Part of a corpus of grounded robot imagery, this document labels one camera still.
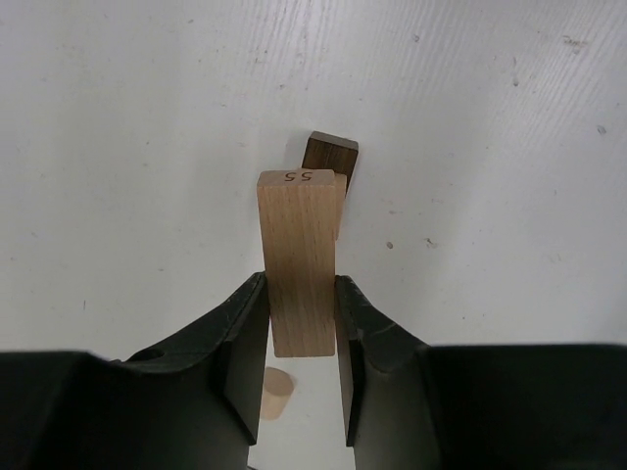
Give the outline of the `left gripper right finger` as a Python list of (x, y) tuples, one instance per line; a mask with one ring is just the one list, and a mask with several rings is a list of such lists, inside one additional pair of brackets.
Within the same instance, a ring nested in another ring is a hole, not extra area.
[(430, 346), (335, 280), (346, 444), (359, 469), (622, 469), (626, 350)]

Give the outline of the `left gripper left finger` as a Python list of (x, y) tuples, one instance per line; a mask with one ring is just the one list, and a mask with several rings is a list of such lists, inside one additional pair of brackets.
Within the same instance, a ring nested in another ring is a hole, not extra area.
[(5, 469), (243, 469), (256, 443), (268, 300), (256, 273), (127, 360), (1, 356)]

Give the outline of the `long light wood block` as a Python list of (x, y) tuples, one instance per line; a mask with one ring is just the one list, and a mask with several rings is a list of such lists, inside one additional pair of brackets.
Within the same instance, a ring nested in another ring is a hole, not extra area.
[(257, 199), (274, 354), (333, 356), (336, 184), (331, 169), (261, 173)]

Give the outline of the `dark brown arch block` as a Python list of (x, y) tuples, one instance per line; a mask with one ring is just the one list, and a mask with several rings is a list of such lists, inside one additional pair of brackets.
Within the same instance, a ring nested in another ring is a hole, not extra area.
[(314, 131), (308, 138), (302, 168), (332, 169), (335, 173), (345, 175), (345, 193), (348, 193), (358, 156), (357, 141)]

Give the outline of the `light wood cube block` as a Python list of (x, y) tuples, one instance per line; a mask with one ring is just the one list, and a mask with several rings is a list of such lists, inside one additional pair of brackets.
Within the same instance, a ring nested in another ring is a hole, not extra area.
[(344, 204), (347, 193), (347, 175), (343, 173), (334, 174), (334, 187), (335, 187), (335, 240), (339, 239), (340, 228), (342, 223), (342, 215), (344, 210)]

